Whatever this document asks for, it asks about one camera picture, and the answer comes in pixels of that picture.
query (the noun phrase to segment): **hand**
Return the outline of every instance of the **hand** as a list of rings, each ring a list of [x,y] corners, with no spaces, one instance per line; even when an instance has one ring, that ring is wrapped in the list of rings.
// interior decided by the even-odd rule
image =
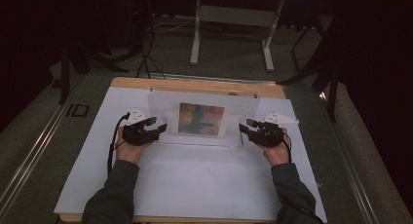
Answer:
[[[123,130],[123,127],[120,127],[118,129],[118,142],[116,143],[115,147],[118,145],[119,146],[116,148],[116,159],[137,164],[143,151],[147,147],[149,147],[152,142],[141,146],[134,146],[132,144],[129,144],[122,138]]]
[[[288,137],[286,136],[287,130],[285,128],[282,128],[282,132],[284,132],[284,141],[289,142]],[[256,144],[258,147],[260,147],[262,150],[264,150],[263,155],[267,159],[267,161],[270,163],[271,167],[280,165],[280,164],[287,164],[289,163],[289,154],[288,154],[288,149],[284,145],[284,143],[280,143],[276,147],[272,148],[267,148],[265,146]]]

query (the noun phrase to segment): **dark sleeve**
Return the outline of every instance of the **dark sleeve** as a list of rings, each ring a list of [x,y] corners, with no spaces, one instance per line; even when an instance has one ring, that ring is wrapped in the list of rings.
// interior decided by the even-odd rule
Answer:
[[[133,189],[138,173],[137,165],[117,160],[104,187],[86,203],[82,223],[132,223]]]
[[[304,207],[312,213],[316,210],[316,199],[306,185],[301,182],[297,167],[293,163],[281,164],[271,168],[273,182],[276,186],[282,207],[277,215],[278,223],[317,223],[313,218],[303,212],[293,208],[283,200],[289,201]]]

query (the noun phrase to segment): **desk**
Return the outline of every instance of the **desk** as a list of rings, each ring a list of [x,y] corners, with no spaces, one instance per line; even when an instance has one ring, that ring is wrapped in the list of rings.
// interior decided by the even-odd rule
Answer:
[[[240,97],[233,98],[256,97],[260,101],[257,113],[267,113],[277,106],[280,111],[284,111],[284,115],[294,115],[289,100],[284,99],[282,88],[274,84],[116,78],[103,100],[57,203],[56,213],[60,214],[62,220],[79,221],[87,199],[105,180],[106,146],[111,137],[108,132],[113,131],[119,118],[115,112],[122,110],[123,115],[131,103],[143,106],[144,99],[137,98],[139,93],[150,93],[152,89],[155,92],[172,89],[177,93],[197,95],[214,93],[215,98],[230,98],[228,93],[236,93]],[[293,141],[293,161],[303,182],[318,201],[317,215],[325,220],[319,189],[300,130],[297,125],[287,128]],[[275,220],[277,209],[280,208],[271,181],[270,167],[262,157],[261,150],[249,141],[244,148],[153,145],[145,151],[145,157],[139,165],[142,170],[135,190],[136,222],[268,222]],[[214,175],[220,179],[214,181]]]
[[[274,12],[269,11],[256,11],[246,9],[235,9],[226,7],[206,6],[201,4],[201,0],[197,0],[197,7],[195,11],[195,35],[192,44],[192,53],[190,63],[192,65],[198,64],[198,56],[200,50],[201,34],[200,23],[201,21],[214,21],[224,23],[236,23],[252,26],[264,26],[269,27],[268,36],[265,40],[262,40],[262,50],[265,59],[266,69],[269,72],[274,71],[273,59],[271,57],[270,44],[273,40],[274,33],[276,31],[285,0],[278,0],[276,10]]]

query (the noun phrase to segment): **picture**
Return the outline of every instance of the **picture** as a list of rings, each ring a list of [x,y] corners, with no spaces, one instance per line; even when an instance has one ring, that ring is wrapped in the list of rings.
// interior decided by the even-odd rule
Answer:
[[[226,128],[225,107],[178,103],[177,132],[223,135]]]

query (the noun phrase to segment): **person's left hand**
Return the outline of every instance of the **person's left hand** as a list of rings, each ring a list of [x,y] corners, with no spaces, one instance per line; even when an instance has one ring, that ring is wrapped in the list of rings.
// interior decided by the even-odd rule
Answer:
[[[118,145],[119,146],[116,148],[116,159],[137,164],[140,160],[140,156],[142,155],[143,151],[147,147],[149,147],[149,145],[151,145],[152,142],[141,146],[134,146],[132,144],[129,144],[122,138],[123,130],[123,127],[120,127],[118,129],[118,141],[115,147]]]

